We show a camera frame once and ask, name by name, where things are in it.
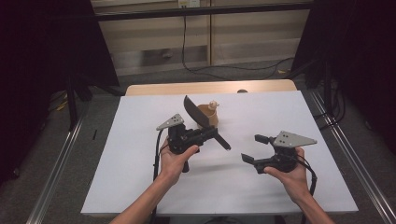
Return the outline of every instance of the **hand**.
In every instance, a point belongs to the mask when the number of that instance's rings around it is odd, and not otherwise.
[[[193,154],[198,151],[198,146],[189,147],[183,154],[176,155],[171,152],[167,140],[163,142],[161,151],[161,172],[163,175],[171,180],[172,185],[175,185],[183,170],[184,162],[187,161]]]
[[[303,161],[304,150],[297,147],[296,151],[299,155],[298,159]],[[297,163],[297,167],[289,173],[280,172],[274,167],[265,167],[264,172],[280,180],[291,200],[295,203],[310,195],[306,183],[306,169],[300,163]]]

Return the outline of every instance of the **wrist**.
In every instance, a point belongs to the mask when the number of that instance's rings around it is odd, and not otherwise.
[[[172,176],[164,172],[161,172],[157,176],[157,178],[155,178],[154,182],[157,182],[158,184],[163,185],[168,189],[170,189],[174,185]]]
[[[298,205],[303,203],[311,203],[312,200],[315,200],[309,191],[303,191],[296,195],[292,200]]]

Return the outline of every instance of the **object being grasped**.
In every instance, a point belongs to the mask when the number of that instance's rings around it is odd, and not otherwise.
[[[168,128],[168,144],[173,153],[177,155],[182,154],[189,147],[193,145],[202,146],[206,140],[211,138],[216,139],[225,149],[231,149],[231,146],[219,134],[218,129],[210,125],[207,115],[205,115],[187,95],[184,98],[184,108],[190,117],[202,128],[186,130],[186,126],[183,124],[184,120],[179,114],[174,115],[164,124],[160,125],[157,131]],[[186,161],[183,173],[187,173],[189,170],[189,164]]]
[[[274,147],[275,155],[268,159],[254,160],[246,154],[241,153],[242,161],[252,164],[256,168],[257,173],[264,174],[264,168],[267,166],[275,167],[277,170],[288,173],[297,165],[298,158],[296,147],[313,145],[317,143],[317,140],[300,136],[295,133],[288,133],[285,131],[274,137],[266,137],[260,134],[254,135],[254,139],[257,142],[268,143]]]

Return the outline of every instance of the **triangular metal plate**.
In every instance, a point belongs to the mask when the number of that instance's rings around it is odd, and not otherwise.
[[[302,147],[316,144],[318,141],[312,138],[300,136],[295,133],[281,131],[274,141],[276,147]]]
[[[183,118],[179,114],[175,114],[172,118],[164,122],[162,125],[157,127],[157,131],[165,128],[170,128],[184,122]]]

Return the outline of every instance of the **wooden table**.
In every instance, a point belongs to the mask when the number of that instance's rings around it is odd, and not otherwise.
[[[248,92],[297,91],[296,86],[291,80],[279,79],[132,85],[128,88],[125,95],[136,96],[200,93],[236,93],[239,90],[245,90]]]

